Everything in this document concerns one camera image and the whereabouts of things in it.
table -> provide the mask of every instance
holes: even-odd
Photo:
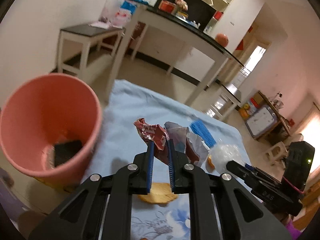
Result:
[[[265,133],[261,134],[260,136],[258,137],[255,137],[254,139],[255,140],[259,140],[261,138],[266,138],[270,133],[272,133],[276,128],[281,128],[283,127],[285,132],[287,133],[288,136],[291,135],[291,132],[290,132],[290,128],[287,126],[287,124],[285,123],[285,120],[284,120],[284,117],[279,114],[279,112],[275,109],[275,107],[272,105],[272,103],[270,102],[270,100],[261,92],[259,91],[258,92],[261,97],[263,98],[263,100],[265,101],[265,103],[272,109],[272,111],[276,114],[277,116],[277,122],[272,126],[270,127]],[[276,138],[271,138],[270,140],[270,143],[272,145],[276,144],[277,142],[279,142],[281,140],[277,140]]]
[[[60,30],[60,39],[58,45],[58,72],[62,73],[63,70],[70,71],[75,73],[78,78],[84,80],[87,83],[93,81],[101,71],[107,66],[108,60],[112,60],[116,54],[116,49],[119,46],[121,35],[123,33],[122,29],[118,28],[109,28],[102,29],[97,27],[92,27],[89,24],[81,24],[76,26],[71,26],[63,28]],[[118,35],[116,43],[114,46],[103,43],[103,39]],[[63,63],[62,54],[63,54],[63,44],[65,40],[75,41],[82,43],[82,52],[80,58],[79,67],[74,67]],[[111,55],[99,54],[99,61],[95,61],[95,64],[88,67],[88,57],[90,52],[90,47],[94,43],[98,43],[97,51],[100,51],[101,46],[112,49]]]
[[[129,45],[135,26],[138,22],[145,23],[147,28],[148,26],[153,26],[161,31],[179,38],[186,44],[190,44],[192,47],[198,49],[215,61],[209,71],[206,73],[205,77],[201,80],[201,82],[191,93],[189,98],[185,101],[185,104],[187,106],[191,106],[199,96],[199,94],[203,91],[203,89],[209,84],[209,82],[211,82],[218,75],[218,73],[226,63],[228,57],[234,58],[241,66],[243,66],[243,64],[237,58],[235,58],[229,51],[218,44],[214,39],[212,39],[204,32],[186,23],[185,21],[182,21],[177,17],[164,11],[160,11],[152,6],[147,6],[140,3],[137,3],[137,5],[138,7],[135,13],[132,15],[131,22],[126,26],[125,35],[121,41],[111,69],[108,84],[106,87],[106,100],[108,100],[114,80],[117,77],[119,68],[124,58],[124,54]],[[132,53],[132,59],[135,57],[135,54],[139,48],[139,45],[141,44],[145,32],[146,28],[144,30],[144,33],[142,33],[142,36],[140,37],[137,47]],[[169,68],[169,72],[172,71],[173,67],[174,66],[171,66]]]
[[[221,114],[219,112],[219,109],[214,105],[221,95],[232,102],[232,104],[228,107],[224,114]],[[233,84],[221,84],[220,88],[213,95],[213,105],[211,109],[218,116],[218,120],[223,121],[231,113],[231,111],[234,110],[236,106],[239,106],[240,104],[241,92]]]

black tabletop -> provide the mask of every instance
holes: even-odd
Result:
[[[94,37],[97,35],[101,35],[101,34],[108,33],[108,32],[113,32],[116,30],[119,31],[120,29],[114,28],[114,27],[111,27],[109,29],[102,29],[102,28],[98,28],[98,27],[92,27],[87,23],[87,24],[81,24],[81,25],[63,28],[61,30],[68,32],[68,33],[74,33],[74,34],[84,35],[84,36],[88,36],[88,37]]]
[[[229,91],[231,95],[234,96],[235,99],[238,100],[239,103],[241,103],[241,92],[238,90],[233,84],[224,85],[221,84],[226,90]]]
[[[182,27],[188,29],[189,31],[191,31],[192,33],[194,33],[195,35],[197,35],[198,37],[200,37],[201,39],[205,40],[206,42],[208,42],[211,46],[213,46],[215,49],[217,49],[219,52],[221,52],[222,54],[226,55],[226,57],[232,57],[234,58],[242,67],[244,67],[244,65],[235,57],[232,55],[232,53],[230,53],[227,49],[225,49],[224,47],[222,47],[219,43],[217,43],[212,37],[210,37],[209,35],[205,34],[203,31],[198,30],[196,27],[180,20],[179,18],[173,16],[170,13],[164,12],[159,10],[158,8],[155,8],[153,6],[150,5],[146,5],[147,6],[147,10],[149,12],[155,13],[157,15],[160,15],[172,22],[175,22],[179,25],[181,25]]]

wooden stool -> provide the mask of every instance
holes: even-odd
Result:
[[[269,148],[265,154],[268,156],[269,164],[275,165],[276,161],[288,156],[287,149],[283,142],[278,142]]]

red wrapper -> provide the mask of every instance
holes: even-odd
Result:
[[[138,134],[145,141],[154,141],[157,148],[161,151],[164,150],[165,142],[169,139],[167,131],[159,124],[147,124],[144,118],[139,118],[133,123],[137,128]]]
[[[133,123],[138,131],[138,134],[146,144],[154,141],[157,148],[154,151],[154,156],[165,164],[169,164],[168,153],[165,147],[166,140],[169,140],[167,131],[159,124],[147,124],[144,118],[139,118]]]

purple object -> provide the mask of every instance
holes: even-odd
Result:
[[[296,240],[302,233],[293,226],[292,220],[285,226],[292,236],[292,240]]]
[[[9,174],[0,168],[0,203],[8,217],[17,222],[18,217],[30,209],[11,192],[4,182],[4,177],[9,177]]]

